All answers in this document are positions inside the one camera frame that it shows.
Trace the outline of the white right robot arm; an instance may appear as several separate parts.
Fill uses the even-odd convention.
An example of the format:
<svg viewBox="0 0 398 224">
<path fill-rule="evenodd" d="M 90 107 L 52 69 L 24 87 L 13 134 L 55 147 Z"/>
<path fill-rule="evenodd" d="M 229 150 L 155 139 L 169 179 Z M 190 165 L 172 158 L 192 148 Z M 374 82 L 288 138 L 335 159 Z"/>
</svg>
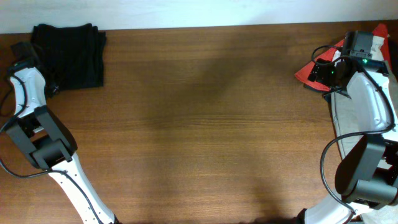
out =
<svg viewBox="0 0 398 224">
<path fill-rule="evenodd" d="M 359 130 L 330 141 L 320 159 L 320 173 L 328 195 L 303 209 L 296 223 L 349 223 L 357 215 L 397 205 L 397 116 L 389 94 L 385 62 L 340 56 L 327 63 L 343 65 L 340 90 L 353 101 Z M 333 189 L 324 176 L 329 148 L 340 140 L 359 137 L 342 159 Z"/>
</svg>

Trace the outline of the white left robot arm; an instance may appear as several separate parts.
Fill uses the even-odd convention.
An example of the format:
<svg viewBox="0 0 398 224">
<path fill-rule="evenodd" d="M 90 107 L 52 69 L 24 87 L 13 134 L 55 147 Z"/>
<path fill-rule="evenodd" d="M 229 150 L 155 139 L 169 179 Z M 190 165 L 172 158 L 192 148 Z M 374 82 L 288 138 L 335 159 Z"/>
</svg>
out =
<svg viewBox="0 0 398 224">
<path fill-rule="evenodd" d="M 1 131 L 6 133 L 31 166 L 31 179 L 49 175 L 71 201 L 83 223 L 118 223 L 102 202 L 80 164 L 78 146 L 67 127 L 48 108 L 44 68 L 30 42 L 12 45 L 16 61 L 6 78 L 15 94 L 15 112 Z"/>
</svg>

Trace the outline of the black shorts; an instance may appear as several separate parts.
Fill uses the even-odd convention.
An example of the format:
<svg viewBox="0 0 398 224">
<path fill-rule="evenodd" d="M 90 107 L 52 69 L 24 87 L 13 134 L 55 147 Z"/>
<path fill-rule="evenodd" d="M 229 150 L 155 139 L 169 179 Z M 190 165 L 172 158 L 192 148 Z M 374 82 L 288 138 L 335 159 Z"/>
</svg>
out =
<svg viewBox="0 0 398 224">
<path fill-rule="evenodd" d="M 30 42 L 44 68 L 60 73 L 60 91 L 104 85 L 106 33 L 93 24 L 64 28 L 39 24 Z"/>
</svg>

